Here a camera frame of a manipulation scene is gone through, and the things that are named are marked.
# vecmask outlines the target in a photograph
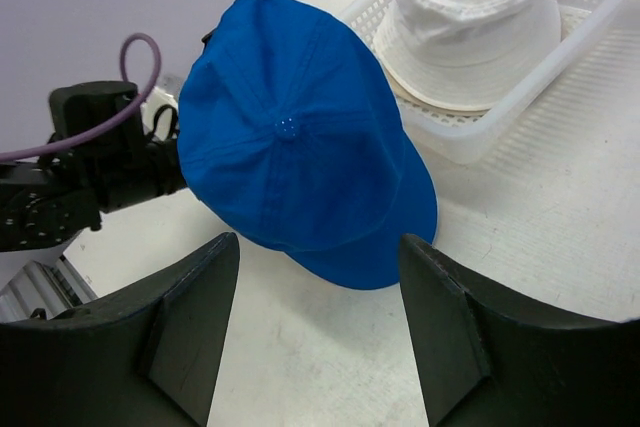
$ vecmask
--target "tabletop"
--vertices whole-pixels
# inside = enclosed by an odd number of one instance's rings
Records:
[[[353,0],[301,1],[337,15]],[[624,320],[640,316],[640,36],[623,51],[612,29],[480,162],[418,148],[439,197],[435,247],[541,301]],[[617,80],[595,92],[592,75]],[[102,296],[229,230],[182,191],[105,216],[65,255]],[[427,425],[397,285],[351,291],[240,248],[209,425]]]

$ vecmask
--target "cap brim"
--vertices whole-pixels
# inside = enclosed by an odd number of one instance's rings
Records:
[[[432,243],[438,226],[438,203],[431,176],[405,135],[404,174],[395,203],[373,234],[322,252],[287,253],[323,279],[343,287],[373,290],[396,284],[398,248],[404,234]]]
[[[506,55],[470,66],[431,65],[429,59],[412,54],[400,37],[395,9],[392,1],[376,31],[375,55],[411,96],[457,112],[481,112],[493,107],[559,45],[562,35],[557,0],[536,0],[527,19],[523,19],[523,26],[529,29],[527,41],[516,43]]]

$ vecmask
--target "white hat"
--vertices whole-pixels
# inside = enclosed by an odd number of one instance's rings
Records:
[[[411,96],[491,108],[559,43],[557,0],[392,0],[373,49]]]

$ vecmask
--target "blue baseball cap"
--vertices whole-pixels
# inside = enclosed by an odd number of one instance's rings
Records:
[[[398,282],[401,236],[432,242],[431,177],[367,46],[296,0],[235,0],[179,99],[195,196],[232,229],[353,289]]]

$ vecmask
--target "white plastic basket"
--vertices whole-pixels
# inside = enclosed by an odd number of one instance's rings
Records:
[[[372,48],[373,35],[389,1],[356,0],[339,18]],[[456,163],[478,160],[571,62],[600,40],[625,1],[558,0],[562,43],[498,104],[483,114],[455,115],[397,98],[407,133]]]

